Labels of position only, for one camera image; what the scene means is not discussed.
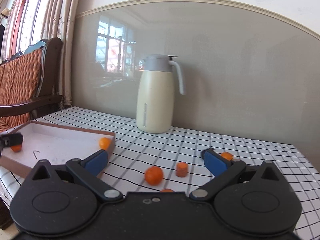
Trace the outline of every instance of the cardboard tray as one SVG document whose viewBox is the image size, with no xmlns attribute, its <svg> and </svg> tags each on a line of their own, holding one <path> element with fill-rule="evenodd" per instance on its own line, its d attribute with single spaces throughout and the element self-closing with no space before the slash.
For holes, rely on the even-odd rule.
<svg viewBox="0 0 320 240">
<path fill-rule="evenodd" d="M 108 159 L 115 148 L 115 133 L 75 127 L 29 121 L 13 130 L 23 135 L 22 150 L 18 153 L 10 148 L 2 151 L 0 166 L 26 178 L 34 165 L 41 159 L 47 159 L 52 165 L 65 164 L 72 158 L 85 159 L 100 150 L 99 139 L 112 140 Z"/>
</svg>

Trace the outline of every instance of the chair armrest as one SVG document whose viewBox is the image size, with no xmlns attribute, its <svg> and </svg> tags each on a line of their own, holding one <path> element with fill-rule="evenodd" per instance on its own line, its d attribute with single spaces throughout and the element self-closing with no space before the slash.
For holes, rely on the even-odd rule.
<svg viewBox="0 0 320 240">
<path fill-rule="evenodd" d="M 14 105 L 0 106 L 0 117 L 29 113 L 41 106 L 59 103 L 61 99 L 62 96 L 60 95 L 50 95 L 31 98 L 27 101 L 19 102 Z"/>
</svg>

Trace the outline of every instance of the wall molding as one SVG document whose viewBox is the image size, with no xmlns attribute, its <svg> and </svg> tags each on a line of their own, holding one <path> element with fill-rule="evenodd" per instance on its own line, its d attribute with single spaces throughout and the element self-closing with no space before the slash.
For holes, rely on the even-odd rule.
<svg viewBox="0 0 320 240">
<path fill-rule="evenodd" d="M 122 1 L 122 2 L 118 2 L 118 3 L 104 5 L 104 6 L 95 8 L 95 9 L 91 9 L 89 11 L 79 13 L 76 15 L 76 18 L 81 18 L 81 17 L 87 16 L 87 15 L 90 15 L 93 13 L 97 13 L 97 12 L 101 12 L 101 11 L 105 11 L 105 10 L 109 10 L 109 9 L 114 9 L 114 8 L 119 8 L 119 7 L 124 7 L 124 6 L 128 6 L 128 5 L 153 3 L 153 2 L 201 2 L 201 3 L 211 3 L 211 4 L 232 6 L 235 8 L 245 9 L 245 10 L 253 11 L 256 13 L 264 14 L 264 15 L 272 17 L 274 19 L 283 21 L 287 24 L 290 24 L 290 25 L 310 34 L 311 36 L 315 37 L 316 39 L 320 40 L 320 35 L 318 33 L 314 32 L 313 30 L 309 29 L 308 27 L 305 27 L 304 25 L 302 25 L 302 24 L 300 24 L 290 18 L 287 18 L 281 14 L 277 14 L 275 12 L 272 12 L 272 11 L 254 6 L 254 5 L 241 3 L 241 2 L 237 2 L 237 1 L 231 1 L 231 0 L 129 0 L 129 1 Z"/>
</svg>

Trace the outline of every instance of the hat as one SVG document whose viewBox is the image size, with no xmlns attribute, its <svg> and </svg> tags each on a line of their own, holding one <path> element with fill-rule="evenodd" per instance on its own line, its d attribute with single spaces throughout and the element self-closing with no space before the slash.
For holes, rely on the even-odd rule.
<svg viewBox="0 0 320 240">
<path fill-rule="evenodd" d="M 8 8 L 5 8 L 5 9 L 0 13 L 0 15 L 1 15 L 2 17 L 4 17 L 4 18 L 7 19 L 9 13 L 10 13 L 10 10 L 9 10 Z"/>
</svg>

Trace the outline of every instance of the table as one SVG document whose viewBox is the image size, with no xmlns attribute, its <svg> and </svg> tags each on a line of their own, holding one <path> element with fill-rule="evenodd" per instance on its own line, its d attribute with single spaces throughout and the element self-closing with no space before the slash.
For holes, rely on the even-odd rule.
<svg viewBox="0 0 320 240">
<path fill-rule="evenodd" d="M 293 145 L 233 137 L 190 129 L 171 127 L 162 134 L 140 131 L 134 119 L 104 114 L 79 107 L 68 108 L 37 121 L 116 133 L 116 148 L 101 179 L 120 190 L 191 191 L 213 179 L 204 167 L 200 152 L 212 147 L 216 152 L 228 151 L 248 165 L 272 160 L 290 182 L 302 204 L 302 215 L 295 233 L 304 240 L 320 237 L 320 174 Z M 175 176 L 176 162 L 189 164 L 185 178 Z M 163 169 L 164 180 L 158 186 L 144 181 L 144 171 L 151 165 Z M 0 167 L 0 195 L 7 206 L 23 182 L 23 178 Z"/>
</svg>

